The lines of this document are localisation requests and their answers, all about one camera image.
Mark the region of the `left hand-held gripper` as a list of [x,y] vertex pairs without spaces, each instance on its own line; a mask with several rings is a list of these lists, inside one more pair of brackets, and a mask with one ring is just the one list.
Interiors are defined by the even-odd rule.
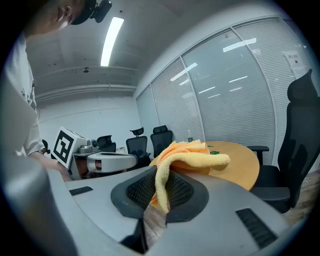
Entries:
[[99,152],[95,139],[88,139],[73,130],[60,127],[51,154],[68,170],[73,180],[82,177],[76,165],[76,157],[101,160],[101,171],[96,173],[114,173],[134,167],[138,158],[132,154]]

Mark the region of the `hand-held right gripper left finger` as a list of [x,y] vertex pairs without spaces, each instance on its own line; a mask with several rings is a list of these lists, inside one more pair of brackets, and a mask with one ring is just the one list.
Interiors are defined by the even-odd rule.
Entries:
[[155,194],[157,168],[67,182],[81,210],[106,235],[140,254],[148,251],[144,212]]

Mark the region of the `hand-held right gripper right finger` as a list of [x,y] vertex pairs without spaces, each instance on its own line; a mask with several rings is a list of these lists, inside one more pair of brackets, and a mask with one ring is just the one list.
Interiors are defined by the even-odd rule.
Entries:
[[172,172],[165,191],[166,227],[149,256],[265,255],[289,229],[273,207],[227,180]]

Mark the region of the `person's left hand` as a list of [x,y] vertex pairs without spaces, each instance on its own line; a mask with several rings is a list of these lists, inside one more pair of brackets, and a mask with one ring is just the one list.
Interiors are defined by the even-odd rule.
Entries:
[[102,170],[101,160],[87,159],[86,165],[89,172],[100,172]]

